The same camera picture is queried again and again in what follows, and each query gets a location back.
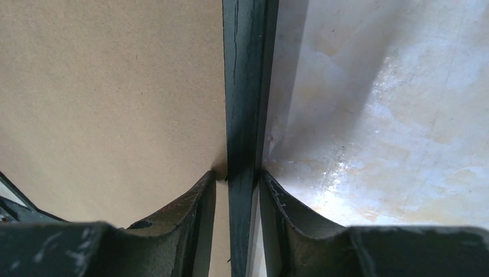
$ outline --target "beige cardboard surface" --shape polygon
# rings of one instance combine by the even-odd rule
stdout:
[[[222,25],[221,0],[1,1],[0,170],[67,220],[166,205],[225,155]]]

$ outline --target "vertical metal bar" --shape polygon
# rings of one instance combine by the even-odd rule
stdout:
[[[253,243],[278,0],[223,0],[231,273],[247,276]]]

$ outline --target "stained white surface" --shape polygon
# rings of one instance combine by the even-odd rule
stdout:
[[[489,228],[488,6],[281,1],[266,167],[340,224]]]

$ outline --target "chipped paint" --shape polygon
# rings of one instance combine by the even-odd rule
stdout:
[[[86,239],[86,237],[90,234],[90,228],[85,228],[83,233],[81,234],[81,239]]]
[[[14,271],[15,269],[17,269],[18,267],[20,266],[20,261],[15,261],[12,263],[12,265],[10,265],[10,270],[11,271]]]
[[[47,249],[47,247],[49,246],[49,243],[51,241],[53,241],[54,239],[56,239],[57,237],[59,237],[60,235],[62,235],[63,232],[58,232],[52,236],[49,236],[42,244],[41,246],[41,249],[39,250],[39,252],[37,252],[34,257],[32,258],[32,261],[34,263],[40,263],[42,260],[43,260],[43,257],[44,257],[44,253]]]
[[[92,241],[85,241],[82,243],[80,246],[78,246],[78,249],[85,249],[88,248],[92,244]]]
[[[84,252],[76,253],[68,250],[65,252],[65,254],[74,259],[76,265],[74,273],[78,274],[79,276],[83,276],[83,274],[86,271],[86,267],[88,266],[88,261],[86,260],[86,253]]]

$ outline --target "dark green painted metal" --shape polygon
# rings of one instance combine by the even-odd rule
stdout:
[[[43,223],[43,222],[66,222],[65,220],[44,212],[32,203],[5,175],[0,172],[0,183],[9,189],[17,198],[24,203],[19,205],[9,199],[0,196],[0,214],[8,222]]]
[[[260,182],[265,261],[276,276],[489,276],[489,232],[474,227],[343,227]]]
[[[209,171],[127,230],[103,222],[0,224],[0,276],[208,276],[215,204]]]
[[[223,0],[232,276],[246,276],[264,144],[278,0]]]

